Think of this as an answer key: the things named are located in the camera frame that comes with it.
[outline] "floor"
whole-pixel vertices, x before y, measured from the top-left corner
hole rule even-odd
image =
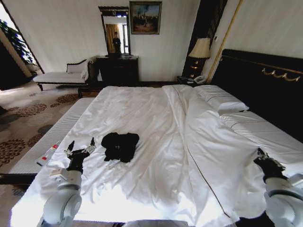
[[[79,99],[75,87],[44,85],[34,82],[0,91],[0,106],[8,110],[0,115],[0,173],[7,173],[28,150]],[[95,97],[97,93],[83,93]],[[9,226],[11,208],[23,192],[11,185],[0,185],[0,227]],[[112,224],[75,222],[73,226],[109,227]]]

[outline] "white duvet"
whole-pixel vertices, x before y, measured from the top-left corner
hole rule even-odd
[[[140,136],[130,163],[103,161],[101,141],[110,132]],[[264,211],[262,173],[252,163],[257,144],[224,126],[193,88],[107,87],[14,206],[12,226],[37,225],[56,191],[49,174],[69,164],[63,150],[73,140],[74,150],[85,148],[91,137],[97,148],[83,163],[75,220],[171,219],[215,227]]]

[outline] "telephone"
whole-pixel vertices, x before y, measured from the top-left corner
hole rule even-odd
[[[194,81],[197,84],[204,84],[206,82],[206,76],[198,76],[198,77],[194,78]]]

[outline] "picture frame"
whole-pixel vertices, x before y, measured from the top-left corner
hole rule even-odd
[[[159,35],[161,1],[130,1],[131,30],[134,35]]]

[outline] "black headboard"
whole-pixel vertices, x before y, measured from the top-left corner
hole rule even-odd
[[[303,59],[225,49],[211,84],[303,142]]]

